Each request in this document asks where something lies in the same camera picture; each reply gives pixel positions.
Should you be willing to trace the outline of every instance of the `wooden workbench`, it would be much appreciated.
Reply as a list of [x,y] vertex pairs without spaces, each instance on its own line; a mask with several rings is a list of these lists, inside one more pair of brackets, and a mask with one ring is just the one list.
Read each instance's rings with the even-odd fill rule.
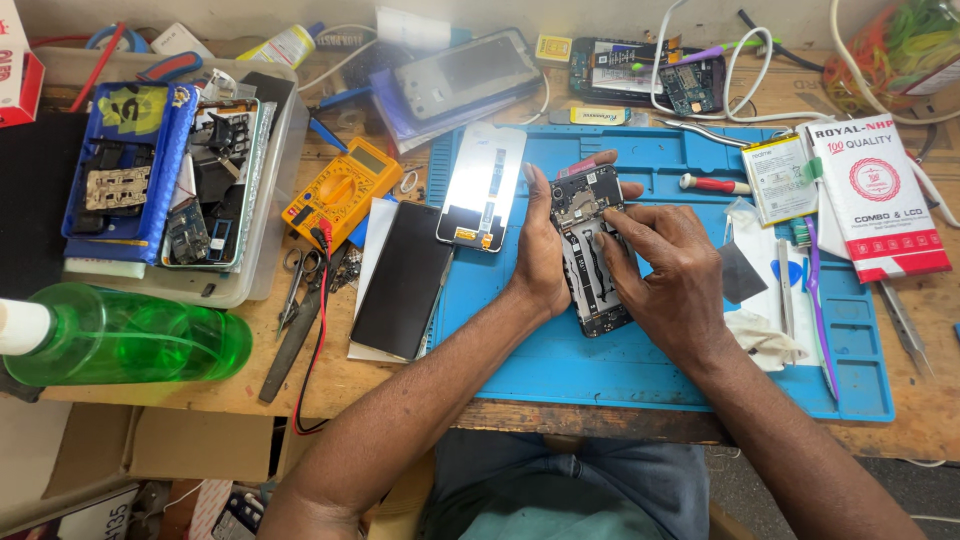
[[[805,57],[823,61],[827,53],[807,52]],[[732,93],[747,91],[759,69],[759,61],[746,58],[738,65],[732,80]],[[301,79],[312,80],[326,70],[329,59],[311,59],[299,70]],[[567,72],[548,68],[550,110],[579,105],[567,92]],[[316,104],[314,99],[305,99]],[[498,123],[516,123],[540,109],[543,93],[524,100],[490,118]],[[820,75],[806,71],[792,62],[775,60],[760,90],[753,99],[759,114],[792,110],[817,110],[834,113],[820,83]],[[957,104],[944,103],[941,110]],[[375,110],[367,110],[376,115]],[[334,113],[329,126],[336,126]],[[944,198],[960,212],[960,120],[940,126],[944,132],[924,163],[930,178]],[[363,127],[353,133],[341,130],[340,137],[349,140],[363,135]],[[901,128],[900,135],[907,149],[917,152],[924,143],[926,128]],[[369,136],[385,148],[383,136]],[[298,189],[310,182],[335,154],[308,132],[300,159]],[[402,156],[404,167],[427,164],[429,147],[424,146]],[[423,186],[425,169],[418,186]],[[934,219],[954,264],[960,264],[960,231],[945,225],[940,212]],[[303,239],[285,237],[281,254],[287,249],[307,247]],[[153,405],[208,411],[289,416],[300,390],[308,357],[317,339],[319,324],[307,337],[297,364],[272,404],[257,400],[257,394],[278,343],[276,315],[280,311],[290,282],[290,274],[277,262],[273,294],[267,300],[246,302],[232,312],[243,317],[254,335],[253,352],[247,365],[229,380],[212,382],[179,382],[153,384],[119,384],[111,386],[62,386],[48,388],[44,399],[110,404]],[[897,339],[883,304],[875,293],[876,316],[880,324],[883,351],[893,391],[897,419],[891,424],[827,421],[824,424],[853,454],[960,460],[960,344],[953,323],[960,322],[960,281],[956,274],[945,273],[895,280],[900,297],[920,329],[926,342],[926,353],[937,374],[937,380],[919,376],[914,364]],[[327,311],[329,331],[326,345],[304,401],[304,416],[331,418],[364,393],[396,372],[397,365],[376,365],[347,359],[348,332],[355,302],[354,290],[347,286],[330,295]],[[502,400],[474,399],[457,419],[456,426],[485,430],[522,430],[575,435],[654,439],[704,444],[731,443],[716,417],[711,413],[619,408],[607,406],[558,405]]]

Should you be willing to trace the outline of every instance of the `green spray bottle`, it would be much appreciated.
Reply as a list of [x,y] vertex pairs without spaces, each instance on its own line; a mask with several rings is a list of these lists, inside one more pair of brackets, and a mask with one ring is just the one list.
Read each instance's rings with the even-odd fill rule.
[[235,315],[82,283],[0,299],[0,355],[33,386],[226,379],[252,344]]

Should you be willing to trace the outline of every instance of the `teal shirt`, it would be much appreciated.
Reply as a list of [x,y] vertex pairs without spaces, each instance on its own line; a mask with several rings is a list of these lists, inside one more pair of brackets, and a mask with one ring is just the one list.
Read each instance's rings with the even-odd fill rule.
[[427,540],[673,540],[631,501],[589,482],[512,469],[434,504]]

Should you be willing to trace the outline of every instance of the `person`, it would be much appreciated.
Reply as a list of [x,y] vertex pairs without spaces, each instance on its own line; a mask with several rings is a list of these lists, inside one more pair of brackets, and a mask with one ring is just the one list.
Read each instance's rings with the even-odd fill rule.
[[[593,158],[613,163],[616,152]],[[328,424],[280,483],[258,538],[356,538],[360,515],[434,446],[427,538],[708,537],[702,447],[588,439],[576,455],[552,454],[532,433],[448,429],[510,352],[570,304],[548,182],[529,163],[523,172],[530,198],[508,284]],[[627,200],[643,191],[621,189]],[[598,234],[620,301],[703,391],[798,538],[924,538],[737,345],[724,324],[720,256],[690,207],[628,205],[605,210],[604,219],[653,268],[641,277],[636,259]]]

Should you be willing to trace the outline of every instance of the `yellow multimeter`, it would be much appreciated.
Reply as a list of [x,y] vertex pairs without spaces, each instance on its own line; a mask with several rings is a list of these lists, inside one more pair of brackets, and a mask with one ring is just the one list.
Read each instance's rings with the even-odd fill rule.
[[310,230],[321,219],[332,226],[330,253],[344,243],[370,213],[371,200],[383,197],[403,174],[396,160],[355,137],[283,212],[283,220],[320,247]]

